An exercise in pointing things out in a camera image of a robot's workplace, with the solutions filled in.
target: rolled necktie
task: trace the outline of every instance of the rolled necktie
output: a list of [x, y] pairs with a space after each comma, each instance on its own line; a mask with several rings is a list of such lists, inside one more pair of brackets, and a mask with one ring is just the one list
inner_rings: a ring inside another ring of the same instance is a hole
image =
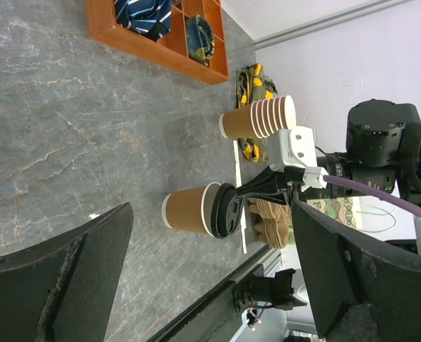
[[215, 39], [209, 23], [201, 16], [186, 21], [188, 54], [191, 59], [209, 65], [215, 53]]

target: wooden organizer tray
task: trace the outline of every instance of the wooden organizer tray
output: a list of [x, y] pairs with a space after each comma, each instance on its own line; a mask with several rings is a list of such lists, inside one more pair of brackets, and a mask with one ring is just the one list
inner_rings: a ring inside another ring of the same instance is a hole
[[[220, 0], [184, 0], [172, 6], [171, 32], [158, 42], [120, 27], [115, 20], [114, 0], [85, 0], [85, 7], [90, 38], [95, 41], [207, 83], [229, 80]], [[215, 37], [215, 55], [209, 67], [188, 56], [184, 21], [197, 14], [209, 22]]]

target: white wall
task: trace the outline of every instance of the white wall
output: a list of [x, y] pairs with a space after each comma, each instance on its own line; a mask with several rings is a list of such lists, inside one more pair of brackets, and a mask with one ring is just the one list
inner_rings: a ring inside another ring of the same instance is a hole
[[254, 39], [328, 16], [368, 0], [221, 0], [223, 9]]
[[[413, 103], [421, 116], [421, 0], [364, 16], [256, 52], [281, 94], [296, 103], [298, 123], [315, 128], [317, 145], [345, 149], [348, 111], [371, 98]], [[388, 204], [365, 198], [367, 204]], [[397, 220], [379, 239], [414, 238], [410, 214], [396, 208]], [[363, 215], [366, 230], [392, 224], [391, 217]]]

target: gray marble table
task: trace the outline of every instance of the gray marble table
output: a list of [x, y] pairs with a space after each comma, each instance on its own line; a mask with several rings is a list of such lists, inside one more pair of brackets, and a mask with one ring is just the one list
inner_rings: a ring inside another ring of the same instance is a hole
[[[132, 238], [106, 341], [146, 341], [261, 245], [166, 229], [167, 193], [234, 182], [234, 72], [255, 60], [226, 17], [232, 79], [210, 86], [88, 39], [83, 2], [0, 1], [0, 256], [124, 202]], [[261, 165], [242, 162], [244, 180]]]

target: purple cable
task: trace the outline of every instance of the purple cable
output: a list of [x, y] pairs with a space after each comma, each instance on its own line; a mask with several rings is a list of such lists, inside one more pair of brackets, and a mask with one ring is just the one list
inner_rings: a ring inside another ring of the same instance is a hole
[[382, 201], [389, 202], [390, 204], [395, 205], [407, 212], [412, 213], [415, 216], [421, 217], [421, 208], [409, 203], [403, 199], [397, 198], [396, 196], [392, 196], [387, 192], [375, 189], [373, 187], [369, 187], [368, 185], [355, 182], [354, 180], [349, 180], [347, 178], [341, 178], [336, 176], [329, 176], [326, 175], [323, 177], [324, 182], [340, 185], [341, 187], [347, 187], [349, 189], [357, 190], [359, 192], [363, 192], [364, 194], [375, 196]]

